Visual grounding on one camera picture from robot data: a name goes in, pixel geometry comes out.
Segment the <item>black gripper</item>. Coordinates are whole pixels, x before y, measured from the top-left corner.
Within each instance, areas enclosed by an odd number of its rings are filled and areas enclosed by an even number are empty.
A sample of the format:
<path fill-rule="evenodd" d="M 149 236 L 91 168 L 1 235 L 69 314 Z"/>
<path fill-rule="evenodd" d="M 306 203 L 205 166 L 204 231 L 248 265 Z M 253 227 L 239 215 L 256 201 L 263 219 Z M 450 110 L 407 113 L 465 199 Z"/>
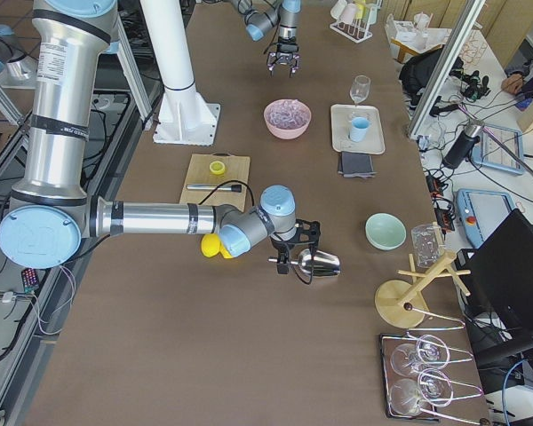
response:
<path fill-rule="evenodd" d="M 289 67 L 289 77 L 293 77 L 299 70 L 299 47 L 295 38 L 279 38 L 276 43 L 268 46 L 268 71 L 274 75 L 277 65 Z"/>
<path fill-rule="evenodd" d="M 319 248 L 321 236 L 321 224 L 319 221 L 307 221 L 297 218 L 292 230 L 294 234 L 289 239 L 284 239 L 281 233 L 273 233 L 270 236 L 272 245 L 278 251 L 276 269 L 279 274 L 289 273 L 289 257 L 295 247 L 308 248 L 312 253 L 316 253 Z"/>

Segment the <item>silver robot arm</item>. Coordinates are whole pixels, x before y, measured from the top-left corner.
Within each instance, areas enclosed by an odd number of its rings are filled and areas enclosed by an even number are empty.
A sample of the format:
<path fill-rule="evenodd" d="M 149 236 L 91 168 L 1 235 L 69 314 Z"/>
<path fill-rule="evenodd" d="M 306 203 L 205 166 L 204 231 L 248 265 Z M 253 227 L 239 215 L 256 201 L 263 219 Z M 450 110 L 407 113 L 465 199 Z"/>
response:
<path fill-rule="evenodd" d="M 81 242 L 104 234 L 214 233 L 231 256 L 264 239 L 277 249 L 279 272 L 297 245 L 318 248 L 320 225 L 299 219 L 289 188 L 269 186 L 249 210 L 229 204 L 107 201 L 80 183 L 98 59 L 119 21 L 114 1 L 37 1 L 33 23 L 42 43 L 22 180 L 12 187 L 0 224 L 0 249 L 28 268 L 75 260 Z"/>
<path fill-rule="evenodd" d="M 257 42 L 275 30 L 271 42 L 263 51 L 266 67 L 272 74 L 276 66 L 286 66 L 289 77 L 293 77 L 300 62 L 297 32 L 301 1 L 266 1 L 268 8 L 264 12 L 257 10 L 252 1 L 229 3 L 243 17 L 245 29 L 253 41 Z"/>

